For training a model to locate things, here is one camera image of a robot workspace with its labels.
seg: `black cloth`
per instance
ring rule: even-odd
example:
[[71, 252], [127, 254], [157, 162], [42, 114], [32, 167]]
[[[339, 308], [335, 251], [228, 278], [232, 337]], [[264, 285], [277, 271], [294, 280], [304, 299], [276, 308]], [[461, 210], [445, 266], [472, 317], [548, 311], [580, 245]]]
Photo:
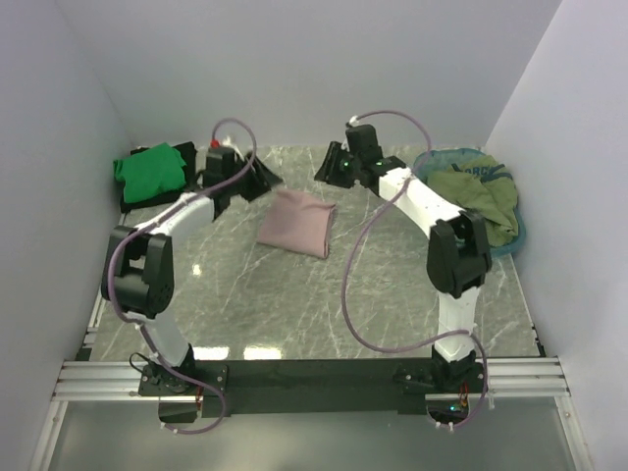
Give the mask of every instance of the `black cloth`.
[[[131, 151], [131, 155], [137, 154], [147, 150], [147, 147], [140, 147]], [[179, 199], [179, 196], [183, 191], [191, 185], [195, 184], [196, 176], [196, 148], [193, 142], [184, 142], [183, 144], [175, 145], [182, 158], [185, 160], [185, 166], [183, 167], [183, 174], [185, 175], [185, 185], [173, 191], [166, 191], [158, 194], [144, 201], [138, 201], [136, 203], [126, 203], [124, 195], [120, 197], [120, 211], [123, 213], [129, 213], [133, 209], [150, 208], [152, 206], [159, 206], [160, 204], [174, 203]]]

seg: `fabric pile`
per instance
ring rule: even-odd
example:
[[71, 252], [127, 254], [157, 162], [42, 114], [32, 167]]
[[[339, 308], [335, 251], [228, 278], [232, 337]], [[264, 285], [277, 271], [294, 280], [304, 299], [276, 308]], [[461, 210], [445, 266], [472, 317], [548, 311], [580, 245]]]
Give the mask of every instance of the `fabric pile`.
[[114, 178], [124, 183], [120, 210], [148, 208], [177, 201], [194, 181], [196, 148], [192, 142], [139, 148], [114, 161]]
[[503, 164], [491, 155], [434, 171], [427, 185], [447, 201], [479, 211], [486, 219], [492, 247], [511, 243], [519, 234], [515, 215], [517, 188]]

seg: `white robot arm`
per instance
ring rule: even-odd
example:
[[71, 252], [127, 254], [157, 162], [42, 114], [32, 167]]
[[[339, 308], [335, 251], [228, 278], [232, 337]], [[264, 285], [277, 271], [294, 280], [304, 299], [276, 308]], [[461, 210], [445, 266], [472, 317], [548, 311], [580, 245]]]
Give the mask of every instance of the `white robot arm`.
[[[356, 181], [408, 216], [430, 239], [427, 271], [439, 292], [439, 331], [473, 332], [475, 305], [491, 269], [484, 219], [447, 202], [396, 157], [385, 158], [375, 129], [347, 124], [346, 141], [331, 142], [315, 180], [350, 188]], [[406, 191], [399, 192], [407, 183]], [[468, 360], [474, 342], [451, 336], [435, 343], [447, 364]]]
[[[426, 236], [430, 236], [432, 227], [438, 220], [452, 221], [460, 218], [463, 213], [461, 208], [434, 193], [414, 177], [408, 168], [396, 168], [380, 177], [380, 196], [390, 201], [408, 179], [410, 185], [407, 191], [394, 205], [421, 228]], [[479, 287], [470, 287], [457, 298], [449, 292], [439, 291], [438, 334], [457, 330], [473, 332], [475, 305], [479, 294]], [[473, 341], [463, 336], [448, 337], [435, 343], [436, 351], [447, 362], [466, 357], [473, 348]]]

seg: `metal frame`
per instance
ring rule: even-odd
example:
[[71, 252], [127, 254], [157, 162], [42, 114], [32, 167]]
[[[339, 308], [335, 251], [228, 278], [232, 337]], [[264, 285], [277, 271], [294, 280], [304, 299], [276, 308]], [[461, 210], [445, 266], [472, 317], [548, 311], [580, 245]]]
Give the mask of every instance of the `metal frame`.
[[[557, 358], [490, 358], [489, 372], [491, 397], [569, 396], [569, 388]], [[139, 396], [139, 380], [140, 374], [126, 362], [67, 361], [61, 369], [52, 400], [195, 401], [192, 395]], [[455, 394], [426, 395], [427, 399], [455, 397]]]
[[594, 469], [593, 460], [589, 454], [587, 448], [587, 442], [585, 441], [578, 416], [576, 415], [576, 409], [573, 405], [571, 397], [557, 397], [555, 399], [556, 407], [558, 408], [558, 415], [560, 417], [560, 424], [562, 430], [565, 433], [567, 439], [567, 445], [571, 452], [571, 457], [576, 466], [576, 471], [591, 471]]
[[29, 471], [46, 471], [50, 466], [67, 409], [68, 403], [64, 400], [50, 402]]
[[[577, 471], [593, 469], [558, 358], [489, 358], [489, 372], [490, 405], [494, 398], [554, 397]], [[139, 396], [137, 388], [140, 380], [140, 374], [126, 362], [65, 362], [52, 395], [30, 471], [48, 469], [70, 402], [195, 401], [192, 395]], [[455, 394], [426, 395], [428, 400], [455, 397]]]

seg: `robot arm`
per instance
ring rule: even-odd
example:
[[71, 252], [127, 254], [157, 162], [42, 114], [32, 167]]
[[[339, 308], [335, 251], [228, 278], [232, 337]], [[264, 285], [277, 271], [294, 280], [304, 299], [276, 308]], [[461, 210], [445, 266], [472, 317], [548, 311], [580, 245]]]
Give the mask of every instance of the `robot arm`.
[[[348, 127], [345, 144], [332, 142], [315, 179], [345, 188], [359, 181], [383, 199], [394, 200], [430, 239], [427, 271], [439, 292], [438, 334], [473, 332], [480, 286], [492, 263], [481, 216], [442, 199], [398, 158], [385, 158], [370, 125]], [[395, 199], [406, 182], [406, 192]], [[446, 364], [473, 357], [473, 350], [473, 341], [464, 336], [435, 343]]]
[[[126, 318], [141, 323], [163, 359], [188, 374], [193, 374], [193, 350], [177, 327], [169, 307], [175, 288], [173, 252], [190, 234], [218, 218], [232, 197], [239, 195], [252, 201], [282, 181], [255, 157], [248, 158], [253, 158], [254, 162], [240, 182], [213, 193], [211, 197], [184, 192], [178, 201], [149, 221], [134, 228], [116, 227], [109, 239], [101, 283], [105, 299], [109, 299], [107, 269], [115, 248], [130, 234], [155, 226], [133, 240], [117, 260], [115, 292], [126, 311]], [[203, 186], [223, 182], [243, 166], [244, 159], [236, 149], [227, 146], [212, 148], [202, 172]]]

